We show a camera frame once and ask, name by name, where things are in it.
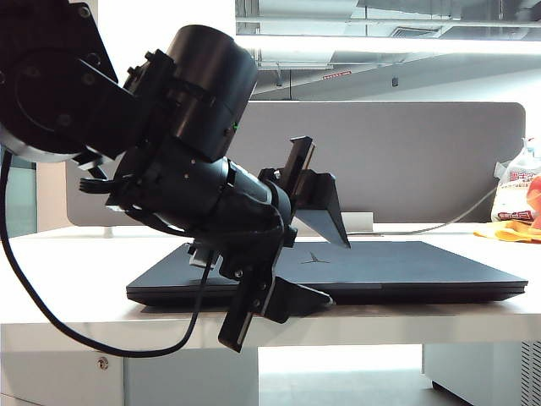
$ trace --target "plastic bag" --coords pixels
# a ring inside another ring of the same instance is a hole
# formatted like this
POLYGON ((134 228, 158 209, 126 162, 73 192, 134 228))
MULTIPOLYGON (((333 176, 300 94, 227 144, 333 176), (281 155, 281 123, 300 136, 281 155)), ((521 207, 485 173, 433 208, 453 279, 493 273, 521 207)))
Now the plastic bag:
POLYGON ((527 202, 527 191, 533 178, 541 173, 541 151, 535 139, 524 140, 524 147, 505 170, 498 183, 492 206, 493 222, 520 220, 533 222, 538 212, 527 202))
MULTIPOLYGON (((527 203, 533 207, 538 213, 541 213, 541 175, 533 178, 530 189, 526 194, 527 203)), ((532 228, 536 228, 541 231, 541 216, 538 216, 533 223, 532 228)))

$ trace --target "laptop lid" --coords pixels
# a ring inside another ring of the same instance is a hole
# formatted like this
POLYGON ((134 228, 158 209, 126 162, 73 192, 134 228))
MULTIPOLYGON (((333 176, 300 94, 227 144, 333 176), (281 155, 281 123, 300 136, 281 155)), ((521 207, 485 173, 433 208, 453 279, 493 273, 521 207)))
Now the laptop lid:
MULTIPOLYGON (((146 305, 185 305, 198 292, 201 270, 189 266, 188 245, 174 250, 127 287, 146 305)), ((236 282, 211 273, 205 297, 225 304, 236 282)), ((325 242, 284 249, 276 275, 330 294, 338 304, 502 300, 527 281, 420 241, 356 241, 345 250, 325 242)))

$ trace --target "laptop logo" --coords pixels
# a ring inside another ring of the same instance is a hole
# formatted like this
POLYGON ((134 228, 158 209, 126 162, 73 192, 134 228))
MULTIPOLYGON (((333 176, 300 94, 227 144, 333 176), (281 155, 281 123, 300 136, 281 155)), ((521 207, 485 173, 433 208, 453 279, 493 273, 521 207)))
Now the laptop logo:
POLYGON ((301 264, 315 264, 315 263, 330 264, 329 261, 320 260, 317 256, 315 256, 315 254, 313 252, 310 252, 310 256, 312 257, 311 261, 301 262, 301 264))

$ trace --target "ceiling light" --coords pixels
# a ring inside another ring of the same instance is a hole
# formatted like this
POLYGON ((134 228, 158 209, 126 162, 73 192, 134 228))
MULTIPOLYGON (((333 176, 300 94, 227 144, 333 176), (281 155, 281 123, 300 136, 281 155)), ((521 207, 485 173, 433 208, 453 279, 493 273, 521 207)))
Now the ceiling light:
POLYGON ((541 55, 539 41, 441 40, 366 36, 236 36, 241 47, 280 52, 485 53, 541 55))

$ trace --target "yellow cloth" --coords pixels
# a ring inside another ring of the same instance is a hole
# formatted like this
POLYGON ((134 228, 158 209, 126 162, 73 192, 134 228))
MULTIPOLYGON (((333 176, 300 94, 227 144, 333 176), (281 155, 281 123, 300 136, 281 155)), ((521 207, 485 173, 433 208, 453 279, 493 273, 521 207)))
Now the yellow cloth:
POLYGON ((482 229, 473 233, 487 239, 541 244, 541 229, 532 228, 529 224, 517 220, 489 222, 482 229))

